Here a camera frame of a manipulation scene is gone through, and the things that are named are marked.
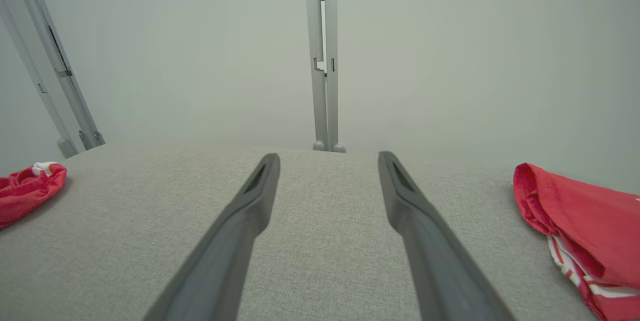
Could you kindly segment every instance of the white wall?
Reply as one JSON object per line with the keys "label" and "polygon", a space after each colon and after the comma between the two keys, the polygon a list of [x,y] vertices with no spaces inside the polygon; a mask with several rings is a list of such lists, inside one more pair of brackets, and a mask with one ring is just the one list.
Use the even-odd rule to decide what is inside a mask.
{"label": "white wall", "polygon": [[338,0],[340,143],[640,192],[640,0]]}
{"label": "white wall", "polygon": [[45,0],[107,143],[311,149],[306,0]]}
{"label": "white wall", "polygon": [[0,18],[0,177],[62,161],[56,130]]}

